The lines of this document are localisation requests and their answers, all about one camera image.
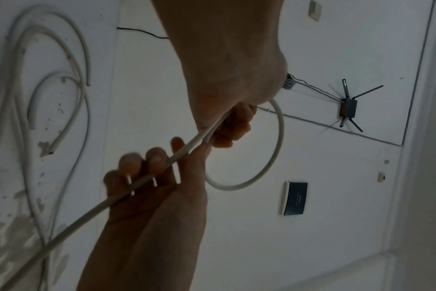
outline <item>white cable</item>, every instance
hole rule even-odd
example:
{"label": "white cable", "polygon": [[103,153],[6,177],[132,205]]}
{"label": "white cable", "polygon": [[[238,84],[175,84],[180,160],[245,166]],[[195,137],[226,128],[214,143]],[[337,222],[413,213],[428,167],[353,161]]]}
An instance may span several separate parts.
{"label": "white cable", "polygon": [[[61,12],[56,12],[56,10],[53,7],[39,6],[39,7],[35,7],[33,9],[30,9],[26,13],[22,14],[22,16],[19,18],[19,20],[16,21],[16,24],[17,23],[23,24],[24,21],[26,22],[26,20],[24,20],[23,17],[25,17],[25,18],[29,18],[31,16],[37,17],[37,16],[41,15],[41,13],[49,13],[49,14],[57,15],[57,16],[65,19],[75,29],[76,33],[78,34],[78,36],[81,40],[82,46],[84,48],[84,53],[86,56],[86,64],[87,64],[86,68],[87,68],[87,77],[88,77],[87,84],[88,84],[89,77],[90,77],[90,57],[89,57],[89,53],[87,50],[87,46],[85,44],[85,40],[83,39],[83,36],[80,33],[79,29],[77,28],[77,26],[74,24],[74,22],[68,16],[62,14]],[[16,35],[17,32],[15,31],[15,26],[12,29],[12,31],[13,31],[12,35]],[[41,83],[35,89],[34,94],[31,98],[31,103],[30,103],[29,108],[28,108],[28,116],[27,116],[26,107],[24,105],[22,95],[21,95],[21,92],[22,92],[21,73],[23,70],[24,55],[26,52],[26,47],[27,47],[29,41],[31,40],[32,36],[36,33],[41,33],[41,34],[44,34],[44,35],[51,37],[62,47],[62,49],[67,54],[68,59],[70,60],[72,65],[75,67],[76,72],[77,72],[79,77],[76,79],[73,76],[71,76],[67,73],[62,73],[62,72],[47,76],[44,80],[41,81]],[[111,207],[113,204],[119,202],[120,200],[125,199],[127,197],[130,197],[131,196],[130,194],[134,190],[136,190],[140,186],[144,185],[145,183],[150,182],[154,178],[154,176],[153,175],[146,175],[146,176],[140,178],[139,180],[131,183],[128,187],[128,190],[125,193],[123,193],[119,196],[107,198],[105,201],[101,202],[100,204],[95,206],[93,209],[91,209],[90,211],[85,213],[83,216],[78,218],[74,223],[72,223],[69,227],[67,227],[65,230],[63,230],[61,233],[59,233],[55,238],[52,238],[54,226],[56,223],[57,213],[60,209],[60,204],[61,204],[61,201],[63,199],[63,195],[66,192],[66,187],[68,185],[68,182],[71,179],[72,174],[74,172],[74,169],[75,169],[75,167],[76,167],[76,165],[81,157],[81,154],[83,153],[83,151],[86,147],[86,144],[87,144],[87,136],[89,134],[89,123],[90,123],[90,109],[89,109],[89,102],[87,100],[87,93],[85,90],[85,81],[84,81],[85,79],[84,79],[84,76],[82,74],[82,71],[80,70],[80,67],[79,67],[79,64],[77,63],[76,58],[74,57],[74,55],[72,54],[70,49],[67,47],[65,42],[63,40],[61,40],[53,31],[51,31],[48,28],[45,28],[42,26],[33,26],[33,27],[28,28],[27,30],[25,30],[24,32],[21,33],[21,36],[19,37],[18,45],[17,45],[17,42],[14,42],[14,45],[11,46],[11,50],[9,50],[9,52],[10,53],[8,53],[7,56],[12,58],[12,60],[10,60],[10,59],[6,60],[6,64],[7,64],[6,68],[7,69],[3,70],[3,72],[1,73],[1,80],[5,81],[5,83],[2,83],[2,84],[6,84],[6,85],[4,87],[5,91],[1,91],[1,94],[0,94],[0,98],[2,99],[1,107],[0,107],[0,136],[3,132],[3,129],[5,127],[5,123],[7,120],[5,116],[7,115],[7,113],[9,113],[9,111],[13,108],[13,106],[15,106],[14,108],[16,108],[20,128],[22,131],[23,146],[25,148],[24,161],[23,161],[23,174],[24,174],[24,179],[25,179],[28,204],[30,206],[30,210],[32,212],[33,218],[35,220],[36,227],[38,228],[38,232],[40,232],[41,240],[43,242],[45,242],[45,245],[36,255],[34,255],[28,262],[26,262],[26,264],[23,265],[17,271],[17,273],[15,273],[0,288],[0,291],[10,290],[12,287],[14,287],[18,283],[18,281],[20,281],[27,274],[27,272],[32,267],[34,267],[34,265],[36,265],[37,263],[39,263],[40,261],[42,261],[44,259],[46,259],[45,260],[45,268],[46,268],[45,279],[46,279],[46,289],[48,289],[48,277],[49,276],[47,276],[47,271],[48,271],[49,261],[47,260],[47,258],[48,258],[48,255],[50,254],[50,252],[53,251],[56,247],[58,247],[62,242],[64,242],[69,236],[71,236],[80,227],[82,227],[84,224],[86,224],[91,219],[93,219],[95,216],[97,216],[99,213],[103,212],[105,209],[107,209],[108,207]],[[73,168],[72,168],[70,174],[68,175],[68,177],[65,181],[65,184],[64,184],[64,186],[63,186],[63,188],[62,188],[62,190],[57,198],[57,201],[54,204],[49,233],[48,233],[48,235],[45,235],[45,233],[46,233],[45,226],[43,226],[39,220],[38,211],[35,209],[35,204],[33,203],[32,197],[30,195],[31,188],[32,188],[32,179],[31,179],[31,175],[29,175],[29,173],[32,172],[32,169],[31,169],[31,152],[32,152],[32,150],[31,150],[31,135],[29,132],[29,130],[30,130],[29,127],[35,126],[35,118],[37,116],[37,107],[38,107],[38,104],[40,102],[41,93],[44,91],[44,89],[51,82],[53,82],[57,78],[67,78],[67,79],[75,82],[78,85],[78,87],[80,88],[80,97],[79,97],[78,104],[77,104],[75,110],[73,111],[73,114],[72,114],[70,120],[68,121],[68,123],[65,127],[65,130],[63,130],[63,132],[55,139],[55,141],[52,143],[52,146],[49,148],[49,151],[54,152],[56,150],[57,146],[60,144],[60,142],[64,139],[64,137],[66,136],[66,134],[69,131],[69,128],[72,126],[72,124],[74,123],[74,121],[77,117],[77,113],[78,113],[79,109],[81,108],[83,100],[85,100],[86,105],[87,105],[86,107],[87,107],[87,114],[88,114],[88,124],[87,124],[86,137],[84,140],[84,144],[83,144],[81,151],[78,155],[76,163],[73,165]],[[209,184],[211,184],[213,187],[221,189],[221,190],[226,190],[226,191],[238,190],[238,189],[245,188],[245,187],[255,183],[257,180],[259,180],[269,170],[269,168],[273,165],[273,163],[274,163],[275,159],[277,158],[277,155],[279,154],[280,149],[282,147],[282,142],[283,142],[283,137],[284,137],[284,120],[283,120],[282,111],[280,110],[280,107],[277,105],[275,100],[270,100],[269,102],[274,107],[274,110],[277,114],[278,123],[279,123],[279,136],[277,139],[277,144],[276,144],[274,153],[272,154],[271,158],[269,159],[269,162],[255,177],[253,177],[252,179],[250,179],[244,183],[234,185],[234,186],[222,185],[218,182],[215,182],[207,175],[207,177],[206,177],[207,182]],[[210,140],[212,134],[217,129],[217,127],[229,116],[229,114],[230,113],[225,114],[220,120],[218,120],[214,124],[210,125],[207,129],[199,132],[189,143],[187,143],[177,153],[172,155],[168,159],[167,167],[172,166],[181,157],[185,156],[188,152],[193,150],[194,147],[197,144],[199,144],[201,141],[208,142]]]}

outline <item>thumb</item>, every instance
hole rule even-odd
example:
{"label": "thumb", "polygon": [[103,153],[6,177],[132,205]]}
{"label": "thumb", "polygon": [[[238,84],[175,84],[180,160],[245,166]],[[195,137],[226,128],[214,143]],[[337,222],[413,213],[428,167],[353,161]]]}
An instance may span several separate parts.
{"label": "thumb", "polygon": [[209,144],[195,148],[182,167],[182,187],[188,195],[205,193],[205,161],[212,151]]}

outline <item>fingernail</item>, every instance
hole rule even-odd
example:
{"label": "fingernail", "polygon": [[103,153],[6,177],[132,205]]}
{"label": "fingernail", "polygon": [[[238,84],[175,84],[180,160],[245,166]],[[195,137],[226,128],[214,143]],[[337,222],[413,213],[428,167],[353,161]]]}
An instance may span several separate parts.
{"label": "fingernail", "polygon": [[205,157],[208,157],[211,152],[212,152],[212,147],[209,144],[206,144],[204,148]]}
{"label": "fingernail", "polygon": [[149,164],[150,165],[155,165],[157,163],[161,162],[161,157],[160,156],[153,156],[150,160],[149,160]]}

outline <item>person's left hand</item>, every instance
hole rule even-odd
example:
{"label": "person's left hand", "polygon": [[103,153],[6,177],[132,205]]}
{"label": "person's left hand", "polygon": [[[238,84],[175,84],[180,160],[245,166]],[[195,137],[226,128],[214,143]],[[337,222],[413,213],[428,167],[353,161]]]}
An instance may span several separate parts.
{"label": "person's left hand", "polygon": [[[171,146],[177,152],[184,142],[173,138]],[[158,282],[176,284],[163,286],[176,290],[190,284],[205,230],[205,160],[210,151],[210,145],[201,145],[178,161],[181,184],[172,167],[165,169],[168,156],[161,148],[150,149],[146,159],[138,153],[121,157],[118,169],[103,179],[108,196],[127,191],[127,176],[135,181],[152,174],[157,186],[154,181],[145,184],[111,207],[77,290],[151,290],[150,283],[159,287]]]}

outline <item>skin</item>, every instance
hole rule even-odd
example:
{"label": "skin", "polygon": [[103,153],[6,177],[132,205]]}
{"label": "skin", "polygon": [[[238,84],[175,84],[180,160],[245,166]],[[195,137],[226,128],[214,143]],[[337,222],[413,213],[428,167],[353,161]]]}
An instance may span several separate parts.
{"label": "skin", "polygon": [[[223,114],[210,145],[228,148],[250,131],[256,105],[282,87],[287,64],[277,39],[283,0],[152,0],[181,61],[198,130]],[[127,189],[127,176],[156,176],[110,209],[84,268],[79,291],[187,291],[207,220],[205,160],[201,145],[178,162],[181,183],[167,154],[149,150],[121,157],[103,181],[108,196]],[[172,139],[173,152],[184,146]]]}

